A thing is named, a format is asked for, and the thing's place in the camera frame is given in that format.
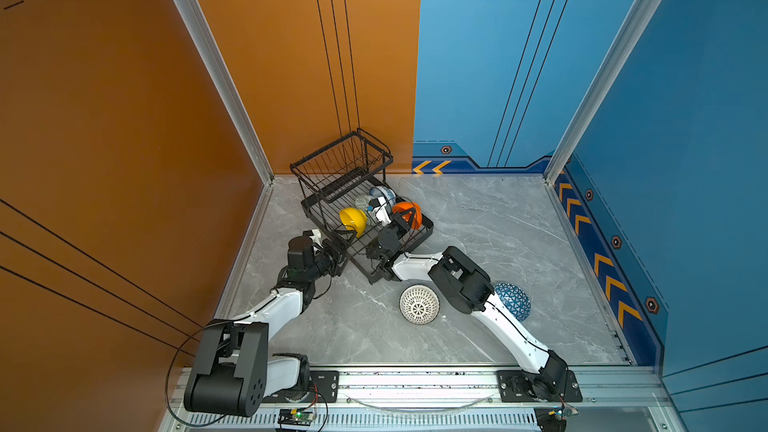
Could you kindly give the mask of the orange plastic bowl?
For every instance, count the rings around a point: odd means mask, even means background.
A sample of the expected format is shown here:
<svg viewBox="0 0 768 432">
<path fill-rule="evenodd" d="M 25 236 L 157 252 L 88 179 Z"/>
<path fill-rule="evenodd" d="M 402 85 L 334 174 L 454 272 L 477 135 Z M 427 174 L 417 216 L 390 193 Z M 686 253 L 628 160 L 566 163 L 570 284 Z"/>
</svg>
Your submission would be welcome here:
<svg viewBox="0 0 768 432">
<path fill-rule="evenodd" d="M 422 227 L 423 214 L 418 203 L 398 202 L 392 207 L 392 212 L 399 215 L 413 230 Z"/>
</svg>

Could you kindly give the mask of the yellow plastic bowl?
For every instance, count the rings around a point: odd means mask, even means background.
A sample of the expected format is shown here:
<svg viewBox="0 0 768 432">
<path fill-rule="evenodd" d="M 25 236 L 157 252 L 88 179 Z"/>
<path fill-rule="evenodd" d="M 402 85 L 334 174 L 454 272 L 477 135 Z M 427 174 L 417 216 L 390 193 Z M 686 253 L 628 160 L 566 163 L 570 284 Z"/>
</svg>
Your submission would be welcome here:
<svg viewBox="0 0 768 432">
<path fill-rule="evenodd" d="M 354 232 L 356 238 L 361 238 L 367 229 L 367 214 L 358 208 L 348 207 L 339 211 L 339 218 L 347 231 Z"/>
</svg>

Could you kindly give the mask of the blue floral white bowl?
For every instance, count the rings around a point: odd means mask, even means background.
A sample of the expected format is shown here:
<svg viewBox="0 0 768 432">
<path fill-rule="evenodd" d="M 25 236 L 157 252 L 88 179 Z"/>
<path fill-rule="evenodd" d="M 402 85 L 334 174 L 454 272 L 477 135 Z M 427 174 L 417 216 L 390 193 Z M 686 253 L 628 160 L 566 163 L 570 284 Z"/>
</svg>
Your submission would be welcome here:
<svg viewBox="0 0 768 432">
<path fill-rule="evenodd" d="M 396 194 L 386 186 L 374 186 L 369 190 L 369 195 L 376 199 L 383 199 L 384 206 L 390 210 L 396 204 Z"/>
</svg>

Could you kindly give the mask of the green patterned white bowl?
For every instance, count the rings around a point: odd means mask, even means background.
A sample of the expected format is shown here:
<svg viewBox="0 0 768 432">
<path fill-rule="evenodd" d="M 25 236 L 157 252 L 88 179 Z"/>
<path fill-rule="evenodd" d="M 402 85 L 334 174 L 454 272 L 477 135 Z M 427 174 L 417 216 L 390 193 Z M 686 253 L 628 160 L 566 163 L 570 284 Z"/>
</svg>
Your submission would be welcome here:
<svg viewBox="0 0 768 432">
<path fill-rule="evenodd" d="M 379 198 L 371 195 L 359 195 L 354 200 L 355 207 L 365 213 L 374 213 L 380 206 Z"/>
</svg>

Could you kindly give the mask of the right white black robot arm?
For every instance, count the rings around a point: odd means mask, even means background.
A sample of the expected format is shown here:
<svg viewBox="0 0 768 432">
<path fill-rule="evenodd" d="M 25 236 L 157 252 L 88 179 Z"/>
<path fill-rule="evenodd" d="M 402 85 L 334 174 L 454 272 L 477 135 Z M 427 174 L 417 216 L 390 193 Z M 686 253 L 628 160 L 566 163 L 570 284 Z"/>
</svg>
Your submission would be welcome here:
<svg viewBox="0 0 768 432">
<path fill-rule="evenodd" d="M 401 315 L 415 325 L 433 322 L 445 304 L 484 325 L 514 356 L 526 393 L 538 401 L 557 401 L 568 390 L 569 367 L 553 349 L 534 337 L 496 293 L 490 276 L 460 249 L 437 254 L 403 249 L 400 232 L 380 231 L 366 245 L 366 256 L 406 284 Z"/>
</svg>

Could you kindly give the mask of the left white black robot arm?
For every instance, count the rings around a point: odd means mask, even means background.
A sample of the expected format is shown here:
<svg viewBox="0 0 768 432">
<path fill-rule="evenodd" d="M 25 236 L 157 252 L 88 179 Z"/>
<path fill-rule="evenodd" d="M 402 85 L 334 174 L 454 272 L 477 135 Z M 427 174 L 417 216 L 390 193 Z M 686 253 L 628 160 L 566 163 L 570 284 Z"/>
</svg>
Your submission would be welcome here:
<svg viewBox="0 0 768 432">
<path fill-rule="evenodd" d="M 184 391 L 189 412 L 249 417 L 278 392 L 311 390 L 303 354 L 269 354 L 270 340 L 304 313 L 316 297 L 316 281 L 338 276 L 349 243 L 305 231 L 288 243 L 287 264 L 269 295 L 249 311 L 214 319 L 202 329 L 200 346 Z"/>
</svg>

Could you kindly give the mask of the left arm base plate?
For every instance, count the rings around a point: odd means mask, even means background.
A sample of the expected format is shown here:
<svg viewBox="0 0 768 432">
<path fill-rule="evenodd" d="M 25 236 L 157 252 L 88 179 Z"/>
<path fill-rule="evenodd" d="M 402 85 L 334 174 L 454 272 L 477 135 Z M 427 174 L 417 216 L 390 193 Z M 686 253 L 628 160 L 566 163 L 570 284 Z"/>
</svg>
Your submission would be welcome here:
<svg viewBox="0 0 768 432">
<path fill-rule="evenodd" d="M 265 398 L 266 403 L 309 404 L 319 392 L 328 403 L 335 403 L 339 388 L 338 370 L 310 369 L 301 373 L 298 382 L 288 389 L 282 389 Z"/>
</svg>

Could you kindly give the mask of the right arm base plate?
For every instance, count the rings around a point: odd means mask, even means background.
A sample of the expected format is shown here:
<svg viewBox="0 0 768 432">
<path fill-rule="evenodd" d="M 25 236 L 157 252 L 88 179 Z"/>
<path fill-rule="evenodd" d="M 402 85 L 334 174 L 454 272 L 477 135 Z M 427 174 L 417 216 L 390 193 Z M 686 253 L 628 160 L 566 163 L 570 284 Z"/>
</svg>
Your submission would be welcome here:
<svg viewBox="0 0 768 432">
<path fill-rule="evenodd" d="M 580 384 L 575 373 L 566 370 L 557 379 L 546 375 L 534 375 L 522 370 L 500 370 L 496 372 L 497 385 L 504 403 L 552 402 L 567 403 L 583 401 Z"/>
</svg>

